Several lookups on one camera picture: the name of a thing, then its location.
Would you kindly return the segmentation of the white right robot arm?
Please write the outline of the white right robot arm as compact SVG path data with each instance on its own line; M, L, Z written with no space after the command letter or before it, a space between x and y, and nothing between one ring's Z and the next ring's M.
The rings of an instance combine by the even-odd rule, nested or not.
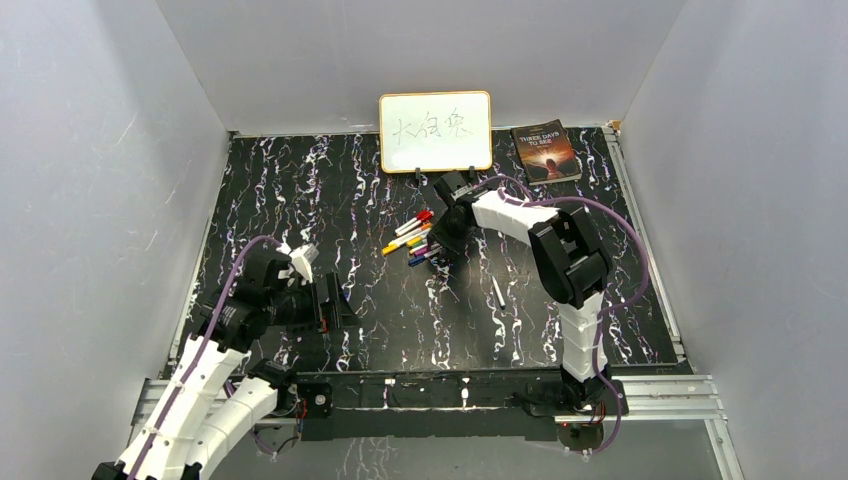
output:
M432 227L430 241L448 257L458 256L480 229L528 245L541 285L557 307L563 339L560 377L530 384L517 399L535 413L590 413L609 380L601 307L611 260L587 214L474 186L459 172L442 175L434 189L446 210Z

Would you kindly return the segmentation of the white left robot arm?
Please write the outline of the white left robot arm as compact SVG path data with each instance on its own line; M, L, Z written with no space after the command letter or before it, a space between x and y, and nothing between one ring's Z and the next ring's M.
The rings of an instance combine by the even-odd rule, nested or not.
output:
M313 244L295 249L251 240L201 310L172 377L140 432L96 479L208 479L240 439L268 417L292 418L295 439L310 416L331 412L332 388L298 380L264 359L233 386L230 377L271 327L328 335L359 326L334 272L317 274Z

